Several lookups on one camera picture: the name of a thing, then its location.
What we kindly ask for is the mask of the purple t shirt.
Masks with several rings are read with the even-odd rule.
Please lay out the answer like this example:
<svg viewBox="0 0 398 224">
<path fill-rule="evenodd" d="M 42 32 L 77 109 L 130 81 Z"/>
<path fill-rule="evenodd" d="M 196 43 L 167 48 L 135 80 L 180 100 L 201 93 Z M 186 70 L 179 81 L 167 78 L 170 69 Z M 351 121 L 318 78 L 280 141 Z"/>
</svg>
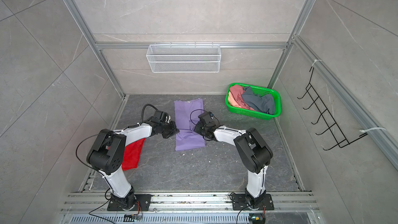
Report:
<svg viewBox="0 0 398 224">
<path fill-rule="evenodd" d="M 175 122 L 179 133 L 176 134 L 176 151 L 203 148 L 205 140 L 194 132 L 199 122 L 198 116 L 204 113 L 203 99 L 175 101 Z"/>
</svg>

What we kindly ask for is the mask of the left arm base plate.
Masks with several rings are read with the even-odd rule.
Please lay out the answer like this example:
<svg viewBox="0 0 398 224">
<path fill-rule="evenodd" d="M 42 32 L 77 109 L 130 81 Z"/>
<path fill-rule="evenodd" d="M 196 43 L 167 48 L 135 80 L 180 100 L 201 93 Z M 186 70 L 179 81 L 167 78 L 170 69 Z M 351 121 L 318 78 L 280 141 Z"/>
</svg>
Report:
<svg viewBox="0 0 398 224">
<path fill-rule="evenodd" d="M 148 211 L 152 195 L 128 195 L 125 198 L 111 196 L 108 211 Z"/>
</svg>

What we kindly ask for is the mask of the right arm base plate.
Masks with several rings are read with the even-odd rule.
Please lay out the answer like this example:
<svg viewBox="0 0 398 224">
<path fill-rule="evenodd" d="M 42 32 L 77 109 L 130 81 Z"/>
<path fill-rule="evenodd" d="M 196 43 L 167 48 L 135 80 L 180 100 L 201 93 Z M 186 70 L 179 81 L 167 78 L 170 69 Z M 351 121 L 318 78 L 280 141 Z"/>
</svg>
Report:
<svg viewBox="0 0 398 224">
<path fill-rule="evenodd" d="M 273 211 L 275 209 L 272 196 L 270 194 L 262 194 L 258 198 L 253 198 L 250 194 L 236 194 L 229 195 L 235 211 Z"/>
</svg>

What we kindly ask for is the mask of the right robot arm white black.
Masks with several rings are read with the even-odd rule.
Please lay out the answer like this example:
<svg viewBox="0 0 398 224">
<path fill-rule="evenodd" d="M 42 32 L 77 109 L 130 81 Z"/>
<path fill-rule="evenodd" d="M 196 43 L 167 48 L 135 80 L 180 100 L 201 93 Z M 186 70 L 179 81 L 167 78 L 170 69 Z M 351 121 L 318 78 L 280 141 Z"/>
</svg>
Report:
<svg viewBox="0 0 398 224">
<path fill-rule="evenodd" d="M 232 195 L 237 209 L 252 209 L 266 207 L 271 196 L 266 193 L 265 177 L 268 166 L 273 158 L 273 152 L 255 128 L 237 130 L 218 125 L 213 122 L 199 121 L 194 131 L 206 140 L 224 142 L 236 147 L 239 157 L 248 170 L 248 184 L 244 194 Z"/>
</svg>

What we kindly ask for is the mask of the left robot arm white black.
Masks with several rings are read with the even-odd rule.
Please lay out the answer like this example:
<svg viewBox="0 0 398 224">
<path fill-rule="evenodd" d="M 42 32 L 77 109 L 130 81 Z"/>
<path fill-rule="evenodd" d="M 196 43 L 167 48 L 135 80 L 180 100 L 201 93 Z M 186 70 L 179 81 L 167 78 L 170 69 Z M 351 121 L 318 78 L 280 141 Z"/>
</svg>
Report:
<svg viewBox="0 0 398 224">
<path fill-rule="evenodd" d="M 87 163 L 107 182 L 112 191 L 110 200 L 123 210 L 131 210 L 137 205 L 137 200 L 122 169 L 125 148 L 157 134 L 167 139 L 177 133 L 179 130 L 172 120 L 146 121 L 123 130 L 103 129 L 87 155 Z"/>
</svg>

